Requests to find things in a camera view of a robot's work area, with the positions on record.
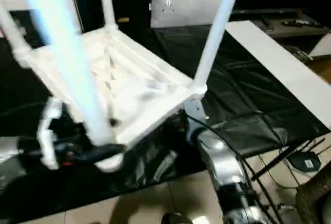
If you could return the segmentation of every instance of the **black cord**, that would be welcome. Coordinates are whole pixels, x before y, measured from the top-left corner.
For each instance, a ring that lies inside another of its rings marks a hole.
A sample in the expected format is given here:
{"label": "black cord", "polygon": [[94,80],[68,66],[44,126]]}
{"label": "black cord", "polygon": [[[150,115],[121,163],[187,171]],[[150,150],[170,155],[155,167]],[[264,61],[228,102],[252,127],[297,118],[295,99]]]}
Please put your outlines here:
{"label": "black cord", "polygon": [[289,169],[290,173],[292,174],[294,180],[296,181],[297,185],[300,186],[301,184],[299,183],[298,179],[296,178],[296,176],[294,175],[292,169],[290,168],[289,164],[283,160],[283,163],[286,165],[286,167]]}
{"label": "black cord", "polygon": [[[211,127],[209,127],[207,124],[203,123],[202,121],[186,114],[186,116],[192,120],[194,120],[195,122],[199,123],[200,125],[202,125],[203,127],[205,127],[206,129],[208,129],[209,131],[213,132],[214,134],[216,134],[221,140],[223,140],[227,145],[228,147],[233,151],[233,153],[236,155],[237,159],[240,161],[240,162],[243,162],[247,168],[250,170],[250,172],[252,173],[253,176],[256,175],[255,171],[253,170],[253,168],[250,166],[250,164],[242,157],[242,155],[226,140],[224,139],[220,134],[218,134],[215,130],[213,130]],[[267,200],[268,202],[270,203],[270,206],[272,207],[273,211],[275,212],[275,215],[279,221],[280,224],[285,224],[284,221],[282,220],[280,214],[278,213],[277,211],[277,208],[276,208],[276,205],[274,204],[270,194],[268,193],[267,189],[264,187],[264,185],[262,184],[262,182],[260,181],[259,178],[257,178],[257,182],[258,184],[260,185],[263,193],[265,194],[265,196],[267,197]],[[256,197],[256,201],[259,202],[261,205],[262,203],[260,202],[259,198]],[[270,221],[272,223],[274,223],[274,220],[272,220],[272,217],[270,215],[267,215],[267,217],[271,218]]]}
{"label": "black cord", "polygon": [[308,140],[307,143],[302,148],[300,148],[298,151],[303,151],[308,145],[310,145],[311,142],[314,142],[314,141],[315,141],[315,139]]}
{"label": "black cord", "polygon": [[[264,160],[262,159],[262,157],[261,157],[260,155],[258,155],[258,157],[259,157],[261,163],[262,163],[264,166],[266,166],[266,163],[264,162]],[[269,174],[270,178],[272,179],[272,181],[273,181],[278,187],[280,187],[280,188],[282,188],[282,189],[297,189],[297,187],[289,187],[289,186],[283,186],[283,185],[281,185],[280,183],[278,183],[278,182],[274,179],[274,177],[271,175],[270,171],[268,171],[268,174]]]}
{"label": "black cord", "polygon": [[166,184],[167,184],[167,187],[168,187],[168,191],[170,192],[170,197],[171,197],[172,204],[174,205],[175,212],[180,212],[180,211],[178,210],[178,207],[176,206],[175,198],[174,198],[174,195],[172,194],[172,191],[171,191],[171,188],[170,188],[169,182],[166,182]]}
{"label": "black cord", "polygon": [[260,207],[260,209],[263,211],[263,213],[266,215],[266,217],[268,217],[268,219],[270,220],[270,222],[272,224],[277,224],[277,222],[273,219],[273,217],[271,216],[271,214],[268,212],[268,209],[261,203],[261,201],[256,201],[256,202],[257,202],[257,205]]}
{"label": "black cord", "polygon": [[327,148],[321,150],[319,153],[317,153],[317,155],[320,155],[321,153],[325,152],[326,150],[328,150],[331,147],[331,145],[329,145]]}

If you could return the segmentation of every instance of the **black tablecloth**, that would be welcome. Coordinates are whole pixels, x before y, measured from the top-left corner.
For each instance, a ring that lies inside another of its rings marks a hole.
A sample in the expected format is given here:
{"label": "black tablecloth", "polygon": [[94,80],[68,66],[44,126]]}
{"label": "black tablecloth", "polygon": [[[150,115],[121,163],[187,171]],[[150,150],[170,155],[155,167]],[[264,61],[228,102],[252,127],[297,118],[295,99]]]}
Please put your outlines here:
{"label": "black tablecloth", "polygon": [[[135,30],[130,36],[194,75],[207,26]],[[20,68],[0,39],[0,136],[34,136],[48,90]],[[209,124],[248,157],[318,137],[328,129],[229,34],[218,52],[203,99]],[[48,171],[12,182],[0,195],[0,218],[24,221],[114,197],[203,170],[198,152],[169,120],[105,174],[92,165]]]}

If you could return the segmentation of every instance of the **cushion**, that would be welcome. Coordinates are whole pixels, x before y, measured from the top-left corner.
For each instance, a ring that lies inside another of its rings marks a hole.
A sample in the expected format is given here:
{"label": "cushion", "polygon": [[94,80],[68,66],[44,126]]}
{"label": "cushion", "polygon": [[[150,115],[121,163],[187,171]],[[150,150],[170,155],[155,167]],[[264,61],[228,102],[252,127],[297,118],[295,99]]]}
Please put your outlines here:
{"label": "cushion", "polygon": [[152,0],[151,27],[212,24],[221,0]]}

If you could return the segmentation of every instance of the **black cable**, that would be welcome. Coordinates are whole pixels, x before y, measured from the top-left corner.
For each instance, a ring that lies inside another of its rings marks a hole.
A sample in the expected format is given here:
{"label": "black cable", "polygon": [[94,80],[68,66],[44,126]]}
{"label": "black cable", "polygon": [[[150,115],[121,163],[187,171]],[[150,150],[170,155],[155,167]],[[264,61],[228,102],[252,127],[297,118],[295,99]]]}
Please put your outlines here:
{"label": "black cable", "polygon": [[271,214],[268,212],[268,209],[261,203],[260,200],[256,201],[259,208],[263,211],[263,213],[266,215],[266,217],[268,217],[268,219],[270,220],[270,222],[272,224],[277,224],[277,222],[273,219],[273,217],[271,216]]}
{"label": "black cable", "polygon": [[297,179],[296,176],[294,175],[294,173],[293,173],[292,169],[290,168],[289,164],[288,164],[285,160],[283,160],[283,163],[284,163],[284,164],[286,165],[286,167],[289,169],[289,171],[290,171],[290,173],[292,174],[292,176],[293,176],[294,180],[296,181],[297,185],[300,186],[301,184],[299,183],[298,179]]}
{"label": "black cable", "polygon": [[329,145],[327,148],[321,150],[319,153],[317,153],[317,155],[320,155],[321,153],[325,152],[326,150],[328,150],[331,147],[331,145]]}
{"label": "black cable", "polygon": [[13,112],[16,112],[16,111],[19,111],[21,109],[35,107],[35,106],[38,106],[38,105],[45,105],[45,104],[46,104],[45,101],[39,101],[39,102],[33,102],[33,103],[24,104],[24,105],[18,106],[16,108],[9,109],[9,110],[7,110],[7,111],[5,111],[3,113],[0,113],[0,117],[8,116],[9,114],[11,114]]}
{"label": "black cable", "polygon": [[245,178],[246,178],[246,181],[247,181],[248,187],[249,187],[250,189],[252,189],[252,188],[253,188],[252,181],[251,181],[251,179],[250,179],[250,177],[249,177],[249,175],[248,175],[248,172],[247,172],[247,170],[246,170],[246,168],[245,168],[245,165],[244,165],[244,163],[243,163],[242,161],[239,160],[239,162],[240,162],[240,164],[241,164],[241,166],[242,166],[242,169],[243,169],[243,171],[244,171],[244,174],[245,174]]}
{"label": "black cable", "polygon": [[[264,162],[264,160],[262,159],[262,157],[261,157],[260,155],[258,155],[258,157],[259,157],[261,163],[262,163],[264,166],[266,166],[266,163]],[[280,188],[282,188],[282,189],[297,189],[297,187],[290,187],[290,186],[283,186],[283,185],[281,185],[280,183],[278,183],[278,182],[274,179],[274,177],[271,175],[270,171],[268,171],[267,173],[269,174],[269,176],[270,176],[270,178],[272,179],[272,181],[273,181],[278,187],[280,187]]]}
{"label": "black cable", "polygon": [[310,143],[311,143],[312,141],[315,141],[315,139],[313,139],[313,140],[308,140],[307,143],[306,143],[302,148],[300,148],[298,151],[303,151],[308,145],[310,145]]}
{"label": "black cable", "polygon": [[319,144],[321,144],[324,140],[325,140],[325,138],[322,138],[319,142],[317,142],[317,143],[314,144],[312,147],[310,147],[308,151],[313,150],[316,146],[318,146]]}
{"label": "black cable", "polygon": [[[223,140],[228,147],[233,151],[233,153],[236,155],[237,159],[240,162],[243,162],[247,168],[250,170],[250,172],[254,175],[256,175],[255,171],[253,170],[253,168],[250,166],[250,164],[242,157],[242,155],[235,149],[233,148],[233,146],[226,140],[224,139],[220,134],[218,134],[215,130],[213,130],[211,127],[209,127],[207,124],[203,123],[202,121],[186,114],[188,118],[194,120],[195,122],[199,123],[200,125],[202,125],[203,127],[205,127],[206,129],[208,129],[209,131],[213,132],[215,135],[217,135],[221,140]],[[273,211],[275,212],[275,215],[279,221],[280,224],[285,224],[284,221],[282,220],[280,214],[277,211],[276,205],[274,204],[270,194],[268,193],[267,189],[264,187],[264,185],[262,184],[262,182],[260,181],[259,178],[257,178],[257,182],[260,185],[263,193],[265,194],[265,196],[267,197],[268,202],[270,203],[270,206],[272,207]]]}

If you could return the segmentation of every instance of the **white floor tile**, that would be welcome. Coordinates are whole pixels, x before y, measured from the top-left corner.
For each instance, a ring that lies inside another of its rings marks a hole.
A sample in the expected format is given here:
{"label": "white floor tile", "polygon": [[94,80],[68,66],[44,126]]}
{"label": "white floor tile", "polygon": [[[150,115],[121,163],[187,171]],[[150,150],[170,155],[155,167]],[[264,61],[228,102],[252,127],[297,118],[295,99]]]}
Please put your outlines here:
{"label": "white floor tile", "polygon": [[167,183],[66,212],[66,224],[160,223],[174,212]]}
{"label": "white floor tile", "polygon": [[55,215],[46,216],[36,220],[30,220],[23,222],[22,224],[64,224],[65,223],[65,213],[58,213]]}
{"label": "white floor tile", "polygon": [[176,210],[203,224],[222,223],[222,213],[207,171],[169,182]]}

